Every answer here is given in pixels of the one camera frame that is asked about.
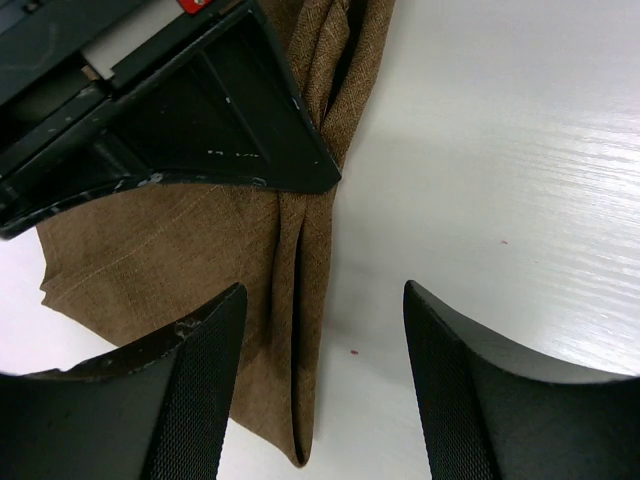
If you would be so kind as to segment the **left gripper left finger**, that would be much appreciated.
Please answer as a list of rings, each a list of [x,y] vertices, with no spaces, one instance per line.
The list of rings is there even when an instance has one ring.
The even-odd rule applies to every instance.
[[[73,368],[1,378],[5,479],[213,479],[247,313],[234,284]]]

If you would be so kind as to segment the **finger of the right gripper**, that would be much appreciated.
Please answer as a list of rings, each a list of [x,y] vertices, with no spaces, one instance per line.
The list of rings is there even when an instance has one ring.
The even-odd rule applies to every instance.
[[[340,172],[255,1],[5,1],[1,235],[149,184]]]

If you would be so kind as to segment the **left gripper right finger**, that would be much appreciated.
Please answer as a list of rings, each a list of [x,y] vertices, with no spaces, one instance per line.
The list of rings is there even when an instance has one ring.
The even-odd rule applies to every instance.
[[[416,281],[403,318],[435,479],[635,479],[639,380],[563,361]]]

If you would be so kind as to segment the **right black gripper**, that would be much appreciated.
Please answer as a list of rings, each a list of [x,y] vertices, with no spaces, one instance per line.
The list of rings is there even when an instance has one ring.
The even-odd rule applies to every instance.
[[[225,165],[250,150],[246,1],[5,1],[5,165]]]

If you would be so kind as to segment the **brown cloth napkin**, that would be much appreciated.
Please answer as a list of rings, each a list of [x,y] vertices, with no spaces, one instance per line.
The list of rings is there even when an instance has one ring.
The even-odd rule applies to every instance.
[[[343,165],[379,71],[390,1],[262,5],[314,125]],[[233,283],[248,312],[231,416],[295,465],[310,457],[334,194],[149,186],[41,223],[45,306],[115,345]]]

